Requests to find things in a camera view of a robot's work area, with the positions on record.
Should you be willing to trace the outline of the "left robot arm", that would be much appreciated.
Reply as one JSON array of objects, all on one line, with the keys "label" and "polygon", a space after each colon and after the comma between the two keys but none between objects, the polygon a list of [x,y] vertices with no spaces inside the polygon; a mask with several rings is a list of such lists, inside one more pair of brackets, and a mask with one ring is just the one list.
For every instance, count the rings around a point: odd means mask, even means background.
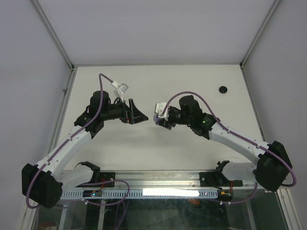
[{"label": "left robot arm", "polygon": [[100,167],[84,161],[69,172],[63,172],[72,157],[91,141],[109,120],[118,119],[124,124],[138,124],[148,120],[135,105],[112,103],[106,91],[95,91],[86,110],[76,119],[69,134],[45,158],[35,165],[26,164],[22,169],[22,194],[29,208],[30,200],[45,208],[52,208],[66,191],[88,184],[100,182]]}]

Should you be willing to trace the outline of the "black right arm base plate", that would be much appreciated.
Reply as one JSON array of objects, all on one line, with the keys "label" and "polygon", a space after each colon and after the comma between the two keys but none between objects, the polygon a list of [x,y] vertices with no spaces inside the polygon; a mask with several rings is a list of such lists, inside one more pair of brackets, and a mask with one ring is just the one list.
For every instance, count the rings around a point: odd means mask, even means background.
[{"label": "black right arm base plate", "polygon": [[242,180],[230,181],[219,172],[200,172],[199,180],[201,187],[215,187],[221,189],[222,187],[242,187]]}]

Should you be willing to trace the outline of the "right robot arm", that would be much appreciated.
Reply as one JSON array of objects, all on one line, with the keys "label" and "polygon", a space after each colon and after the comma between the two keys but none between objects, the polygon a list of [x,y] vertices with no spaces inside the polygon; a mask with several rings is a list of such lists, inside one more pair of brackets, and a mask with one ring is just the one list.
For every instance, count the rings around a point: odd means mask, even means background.
[{"label": "right robot arm", "polygon": [[169,102],[155,105],[155,123],[169,130],[176,125],[188,126],[194,134],[207,140],[227,146],[248,159],[248,162],[232,162],[229,160],[218,163],[214,179],[219,185],[230,181],[242,180],[255,182],[266,190],[277,191],[286,187],[285,180],[291,175],[296,184],[296,177],[291,161],[282,143],[268,143],[239,134],[224,124],[213,112],[205,113],[193,95],[179,100],[179,108]]}]

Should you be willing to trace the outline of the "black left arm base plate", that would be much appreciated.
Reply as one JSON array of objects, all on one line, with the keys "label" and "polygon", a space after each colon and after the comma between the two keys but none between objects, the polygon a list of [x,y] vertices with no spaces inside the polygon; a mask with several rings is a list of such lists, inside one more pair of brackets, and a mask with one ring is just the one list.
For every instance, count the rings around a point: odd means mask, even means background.
[{"label": "black left arm base plate", "polygon": [[115,178],[116,178],[115,172],[101,171],[97,181],[90,181],[90,182],[78,185],[77,187],[94,187],[94,186],[101,187],[103,186],[103,188],[113,188],[115,186]]}]

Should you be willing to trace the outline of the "lilac charging case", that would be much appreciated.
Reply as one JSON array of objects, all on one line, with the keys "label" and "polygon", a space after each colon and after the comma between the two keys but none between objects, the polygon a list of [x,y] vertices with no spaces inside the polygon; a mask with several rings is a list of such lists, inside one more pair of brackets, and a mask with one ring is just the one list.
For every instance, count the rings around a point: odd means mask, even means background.
[{"label": "lilac charging case", "polygon": [[154,119],[154,123],[155,123],[156,125],[161,125],[162,122],[163,122],[163,119],[160,118],[157,114],[154,115],[153,119]]}]

